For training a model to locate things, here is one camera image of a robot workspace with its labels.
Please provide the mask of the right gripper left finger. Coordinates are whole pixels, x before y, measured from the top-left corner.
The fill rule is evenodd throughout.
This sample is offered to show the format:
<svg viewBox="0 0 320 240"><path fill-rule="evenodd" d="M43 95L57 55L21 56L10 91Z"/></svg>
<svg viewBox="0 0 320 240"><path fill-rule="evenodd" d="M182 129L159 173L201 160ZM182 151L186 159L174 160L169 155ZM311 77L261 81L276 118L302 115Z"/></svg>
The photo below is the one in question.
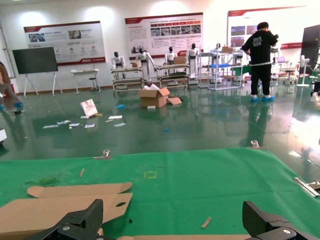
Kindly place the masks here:
<svg viewBox="0 0 320 240"><path fill-rule="evenodd" d="M95 199L88 208L67 213L54 226L36 233L28 240L103 240L103 200Z"/></svg>

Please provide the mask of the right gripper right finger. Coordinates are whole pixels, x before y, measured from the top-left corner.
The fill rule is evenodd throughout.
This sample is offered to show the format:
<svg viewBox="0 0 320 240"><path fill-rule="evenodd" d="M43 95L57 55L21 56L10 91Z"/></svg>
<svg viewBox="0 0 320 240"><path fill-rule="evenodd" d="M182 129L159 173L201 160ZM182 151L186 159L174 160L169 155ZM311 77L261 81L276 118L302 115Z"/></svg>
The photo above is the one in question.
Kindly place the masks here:
<svg viewBox="0 0 320 240"><path fill-rule="evenodd" d="M317 240L283 216L265 212L252 201L242 204L242 224L251 240Z"/></svg>

